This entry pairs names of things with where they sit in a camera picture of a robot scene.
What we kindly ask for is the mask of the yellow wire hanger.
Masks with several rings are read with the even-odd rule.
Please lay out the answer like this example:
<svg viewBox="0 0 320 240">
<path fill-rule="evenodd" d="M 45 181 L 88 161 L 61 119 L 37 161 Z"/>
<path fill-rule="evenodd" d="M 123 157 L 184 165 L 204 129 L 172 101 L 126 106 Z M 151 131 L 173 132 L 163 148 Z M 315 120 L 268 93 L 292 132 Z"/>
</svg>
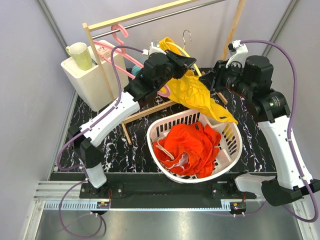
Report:
<svg viewBox="0 0 320 240">
<path fill-rule="evenodd" d="M 174 42 L 166 42 L 168 45 L 172 45 L 176 47 L 178 50 L 180 50 L 186 57 L 190 57 L 190 55 L 186 52 L 186 40 L 185 40 L 185 32 L 188 32 L 189 34 L 189 40 L 192 41 L 191 32 L 188 29 L 185 29 L 182 33 L 182 40 L 183 40 L 183 47 L 180 47 L 179 45 L 175 44 Z M 201 71 L 199 70 L 198 66 L 196 64 L 193 65 L 192 69 L 194 69 L 199 77 L 202 76 Z"/>
</svg>

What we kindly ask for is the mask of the yellow shorts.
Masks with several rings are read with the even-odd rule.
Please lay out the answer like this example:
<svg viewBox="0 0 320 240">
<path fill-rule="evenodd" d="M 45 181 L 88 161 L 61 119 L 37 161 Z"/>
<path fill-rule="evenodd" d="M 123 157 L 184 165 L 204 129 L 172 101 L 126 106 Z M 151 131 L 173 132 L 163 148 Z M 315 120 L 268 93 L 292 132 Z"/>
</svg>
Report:
<svg viewBox="0 0 320 240">
<path fill-rule="evenodd" d="M 167 82 L 170 90 L 168 98 L 189 109 L 198 110 L 218 122 L 238 124 L 238 121 L 226 108 L 211 98 L 210 91 L 199 81 L 201 73 L 198 66 L 194 64 L 193 67 L 198 75 L 195 75 L 194 71 L 188 70 L 182 78 L 172 78 Z"/>
</svg>

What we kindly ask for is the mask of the pink plastic hanger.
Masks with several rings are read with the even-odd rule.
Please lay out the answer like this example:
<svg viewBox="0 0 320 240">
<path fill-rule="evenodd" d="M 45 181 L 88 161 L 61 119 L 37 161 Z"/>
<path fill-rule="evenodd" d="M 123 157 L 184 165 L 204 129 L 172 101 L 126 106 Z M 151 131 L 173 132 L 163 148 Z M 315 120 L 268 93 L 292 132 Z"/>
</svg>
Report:
<svg viewBox="0 0 320 240">
<path fill-rule="evenodd" d="M 112 25 L 111 26 L 111 30 L 120 30 L 120 32 L 123 33 L 125 38 L 127 38 L 129 36 L 128 31 L 121 24 Z M 117 36 L 116 33 L 113 33 L 112 36 L 120 46 L 124 46 L 124 42 Z M 113 47 L 109 43 L 102 43 L 99 46 L 103 47 L 103 48 L 107 48 L 109 50 L 113 49 Z M 143 68 L 143 64 L 140 63 L 135 58 L 133 58 L 132 56 L 130 56 L 128 53 L 126 53 L 126 50 L 124 48 L 122 48 L 122 49 L 118 49 L 117 48 L 114 52 L 119 54 L 119 55 L 121 55 L 122 57 L 124 57 L 125 59 L 129 60 L 130 62 L 134 63 L 135 65 Z M 118 70 L 120 70 L 121 72 L 123 72 L 125 75 L 127 75 L 129 78 L 131 78 L 131 79 L 135 78 L 135 76 L 133 76 L 131 73 L 127 72 L 126 70 L 122 69 L 121 67 L 116 66 L 116 68 Z M 162 97 L 168 98 L 170 93 L 171 93 L 171 91 L 170 91 L 170 88 L 168 87 L 168 85 L 166 83 L 164 84 L 164 89 L 165 89 L 165 92 L 162 92 L 161 90 L 159 90 L 157 92 L 157 94 L 162 96 Z"/>
</svg>

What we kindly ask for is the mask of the orange shorts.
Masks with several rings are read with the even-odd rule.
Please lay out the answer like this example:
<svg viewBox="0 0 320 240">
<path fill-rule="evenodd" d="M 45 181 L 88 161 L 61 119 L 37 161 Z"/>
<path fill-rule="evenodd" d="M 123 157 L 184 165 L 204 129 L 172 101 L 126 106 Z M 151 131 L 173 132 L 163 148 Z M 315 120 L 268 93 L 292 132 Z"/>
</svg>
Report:
<svg viewBox="0 0 320 240">
<path fill-rule="evenodd" d="M 156 140 L 153 151 L 162 166 L 172 173 L 205 178 L 215 169 L 221 138 L 221 134 L 208 124 L 182 123 L 173 126 L 167 136 Z"/>
</svg>

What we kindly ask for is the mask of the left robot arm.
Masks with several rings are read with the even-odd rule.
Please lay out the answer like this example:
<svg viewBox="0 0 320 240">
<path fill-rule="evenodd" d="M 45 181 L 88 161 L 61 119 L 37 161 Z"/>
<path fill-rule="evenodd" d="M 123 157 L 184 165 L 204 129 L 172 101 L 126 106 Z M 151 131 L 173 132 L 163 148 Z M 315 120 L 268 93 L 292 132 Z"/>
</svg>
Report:
<svg viewBox="0 0 320 240">
<path fill-rule="evenodd" d="M 171 50 L 151 53 L 113 103 L 92 121 L 79 128 L 69 128 L 68 133 L 74 138 L 72 150 L 84 165 L 86 179 L 91 184 L 90 192 L 95 197 L 103 198 L 108 193 L 103 154 L 98 149 L 102 140 L 127 117 L 151 102 L 169 80 L 182 78 L 196 61 L 194 57 Z"/>
</svg>

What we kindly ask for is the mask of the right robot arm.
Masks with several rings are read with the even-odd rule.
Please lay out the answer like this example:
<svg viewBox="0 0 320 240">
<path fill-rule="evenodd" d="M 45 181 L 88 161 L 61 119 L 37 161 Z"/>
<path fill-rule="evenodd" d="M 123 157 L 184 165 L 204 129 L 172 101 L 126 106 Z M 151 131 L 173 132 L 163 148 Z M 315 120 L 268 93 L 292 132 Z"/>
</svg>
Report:
<svg viewBox="0 0 320 240">
<path fill-rule="evenodd" d="M 239 175 L 227 185 L 228 195 L 239 198 L 244 192 L 262 195 L 274 207 L 285 206 L 304 196 L 314 198 L 320 181 L 312 177 L 299 151 L 293 130 L 294 110 L 285 96 L 271 88 L 274 67 L 261 55 L 251 55 L 244 65 L 219 60 L 199 80 L 211 92 L 228 89 L 244 98 L 248 112 L 262 131 L 276 176 L 265 178 L 249 173 Z"/>
</svg>

